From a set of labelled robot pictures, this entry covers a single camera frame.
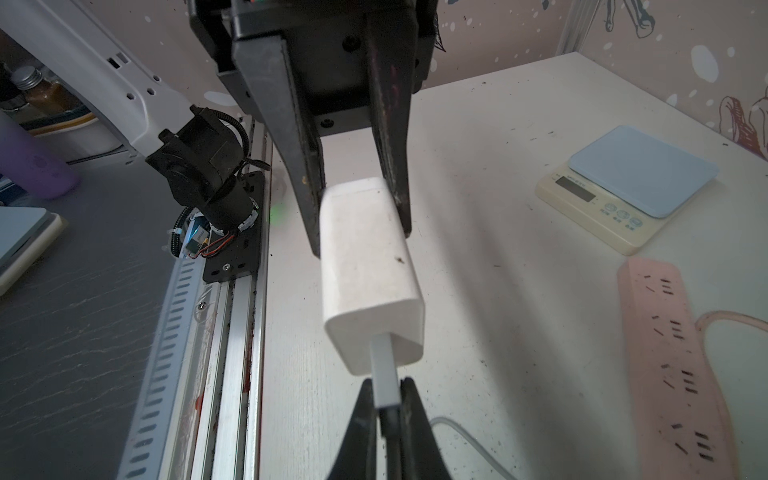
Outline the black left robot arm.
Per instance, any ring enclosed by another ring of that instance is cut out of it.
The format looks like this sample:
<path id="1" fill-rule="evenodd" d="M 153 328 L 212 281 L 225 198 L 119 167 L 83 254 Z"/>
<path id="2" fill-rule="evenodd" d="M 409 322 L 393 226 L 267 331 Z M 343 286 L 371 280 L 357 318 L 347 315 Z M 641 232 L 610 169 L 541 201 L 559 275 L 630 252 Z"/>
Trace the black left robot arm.
<path id="1" fill-rule="evenodd" d="M 261 122 L 296 195 L 309 244 L 323 251 L 321 139 L 370 128 L 403 233 L 411 230 L 411 100 L 437 36 L 433 1 L 191 1 L 195 38 L 237 105 Z M 1 27 L 118 129 L 142 155 L 169 160 L 203 197 L 229 174 L 181 140 L 198 114 L 78 1 L 5 1 Z"/>

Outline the white blue electronic scale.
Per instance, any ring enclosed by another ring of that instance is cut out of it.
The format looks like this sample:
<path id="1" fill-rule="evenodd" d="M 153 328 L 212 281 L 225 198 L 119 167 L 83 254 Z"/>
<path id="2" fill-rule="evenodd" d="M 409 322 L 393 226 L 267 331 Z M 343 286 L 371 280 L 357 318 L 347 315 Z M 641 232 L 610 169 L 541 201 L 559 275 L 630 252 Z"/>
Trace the white blue electronic scale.
<path id="1" fill-rule="evenodd" d="M 718 173 L 709 161 L 621 125 L 542 178 L 535 194 L 632 256 Z"/>

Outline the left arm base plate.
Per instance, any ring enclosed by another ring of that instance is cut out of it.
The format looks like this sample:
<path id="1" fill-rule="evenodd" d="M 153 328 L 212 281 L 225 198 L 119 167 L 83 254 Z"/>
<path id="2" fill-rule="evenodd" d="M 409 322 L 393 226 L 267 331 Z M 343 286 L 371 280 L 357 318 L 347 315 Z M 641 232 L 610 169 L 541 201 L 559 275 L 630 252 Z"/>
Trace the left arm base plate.
<path id="1" fill-rule="evenodd" d="M 216 255 L 205 260 L 202 275 L 205 283 L 226 282 L 258 272 L 262 256 L 265 175 L 262 171 L 247 173 L 241 184 L 255 203 L 255 221 Z"/>

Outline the white usb charger adapter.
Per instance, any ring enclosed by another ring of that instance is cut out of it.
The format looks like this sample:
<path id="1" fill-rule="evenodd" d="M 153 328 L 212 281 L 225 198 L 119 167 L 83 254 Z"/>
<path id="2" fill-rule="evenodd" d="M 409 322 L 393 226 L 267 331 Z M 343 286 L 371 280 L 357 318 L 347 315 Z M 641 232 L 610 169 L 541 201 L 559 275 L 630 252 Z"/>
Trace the white usb charger adapter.
<path id="1" fill-rule="evenodd" d="M 322 318 L 348 371 L 372 371 L 370 343 L 392 337 L 399 366 L 423 356 L 425 302 L 393 196 L 381 177 L 328 188 L 320 209 Z"/>

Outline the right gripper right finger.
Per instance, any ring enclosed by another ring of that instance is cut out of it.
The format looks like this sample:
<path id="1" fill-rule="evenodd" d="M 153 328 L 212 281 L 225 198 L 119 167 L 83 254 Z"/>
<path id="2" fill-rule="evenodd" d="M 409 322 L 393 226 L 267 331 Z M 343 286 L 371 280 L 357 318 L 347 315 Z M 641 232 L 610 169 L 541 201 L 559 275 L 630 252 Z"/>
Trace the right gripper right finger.
<path id="1" fill-rule="evenodd" d="M 406 377 L 400 386 L 399 407 L 400 478 L 405 480 L 451 480 L 432 432 L 415 381 Z"/>

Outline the pink power strip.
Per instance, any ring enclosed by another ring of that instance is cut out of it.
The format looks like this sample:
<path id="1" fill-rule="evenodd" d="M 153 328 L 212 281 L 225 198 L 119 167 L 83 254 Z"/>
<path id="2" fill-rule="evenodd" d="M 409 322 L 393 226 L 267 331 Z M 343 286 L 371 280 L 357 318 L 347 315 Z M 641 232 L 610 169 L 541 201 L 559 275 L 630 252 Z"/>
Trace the pink power strip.
<path id="1" fill-rule="evenodd" d="M 730 415 L 680 271 L 631 257 L 617 280 L 642 478 L 737 478 Z"/>

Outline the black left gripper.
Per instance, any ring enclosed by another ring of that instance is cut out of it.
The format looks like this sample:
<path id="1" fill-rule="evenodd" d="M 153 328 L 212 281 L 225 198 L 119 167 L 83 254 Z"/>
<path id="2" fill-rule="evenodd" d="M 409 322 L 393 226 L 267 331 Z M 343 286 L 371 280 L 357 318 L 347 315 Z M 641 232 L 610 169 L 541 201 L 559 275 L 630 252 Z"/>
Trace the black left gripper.
<path id="1" fill-rule="evenodd" d="M 315 256 L 320 255 L 319 215 L 326 185 L 316 125 L 323 135 L 367 128 L 371 112 L 383 177 L 404 233 L 412 231 L 407 136 L 417 21 L 413 11 L 371 13 L 385 5 L 187 4 L 190 27 L 214 61 L 219 79 L 244 113 L 263 120 L 284 162 Z"/>

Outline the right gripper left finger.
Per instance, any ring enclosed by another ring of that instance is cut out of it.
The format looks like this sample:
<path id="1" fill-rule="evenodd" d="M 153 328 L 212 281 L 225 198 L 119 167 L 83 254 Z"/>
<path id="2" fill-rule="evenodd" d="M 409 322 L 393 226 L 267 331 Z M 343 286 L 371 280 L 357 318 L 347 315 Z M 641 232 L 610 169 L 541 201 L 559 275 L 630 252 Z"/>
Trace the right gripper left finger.
<path id="1" fill-rule="evenodd" d="M 328 480 L 376 478 L 378 410 L 374 405 L 373 382 L 362 382 L 352 414 Z"/>

